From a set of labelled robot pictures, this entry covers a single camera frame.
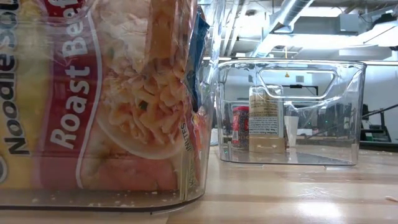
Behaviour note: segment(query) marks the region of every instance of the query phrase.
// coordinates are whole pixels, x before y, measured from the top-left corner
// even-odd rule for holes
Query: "plastic wrapper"
[[[208,131],[195,72],[209,25],[196,0],[0,8],[0,189],[173,192],[185,200],[201,185]]]

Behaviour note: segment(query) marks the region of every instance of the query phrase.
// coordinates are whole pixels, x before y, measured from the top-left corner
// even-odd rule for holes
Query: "instant noodle package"
[[[196,0],[1,1],[0,204],[15,192],[16,205],[54,206],[201,195],[213,84],[197,71],[218,20]]]

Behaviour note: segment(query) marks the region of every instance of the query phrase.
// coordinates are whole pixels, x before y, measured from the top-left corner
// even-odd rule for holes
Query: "wooden table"
[[[359,165],[241,166],[210,151],[206,194],[172,213],[0,211],[0,223],[398,223],[398,154],[361,151]]]

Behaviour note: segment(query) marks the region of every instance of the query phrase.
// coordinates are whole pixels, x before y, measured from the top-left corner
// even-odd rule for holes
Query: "can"
[[[249,107],[239,106],[233,109],[232,147],[249,149]]]

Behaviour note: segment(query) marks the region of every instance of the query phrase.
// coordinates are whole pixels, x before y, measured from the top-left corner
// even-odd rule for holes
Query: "clear plastic bin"
[[[366,65],[230,60],[216,92],[220,159],[254,164],[355,165]]]
[[[154,211],[204,194],[225,0],[0,9],[1,208]]]

